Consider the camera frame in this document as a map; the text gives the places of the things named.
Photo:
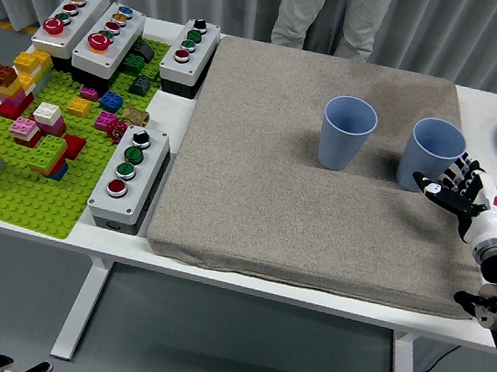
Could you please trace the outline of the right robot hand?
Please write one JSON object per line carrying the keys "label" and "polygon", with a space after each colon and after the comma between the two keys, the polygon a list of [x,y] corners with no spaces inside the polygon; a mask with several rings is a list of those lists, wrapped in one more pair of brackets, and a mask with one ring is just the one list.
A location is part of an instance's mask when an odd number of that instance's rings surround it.
{"label": "right robot hand", "polygon": [[497,248],[497,186],[476,159],[463,154],[436,181],[417,171],[412,177],[429,201],[456,216],[460,239],[474,252]]}

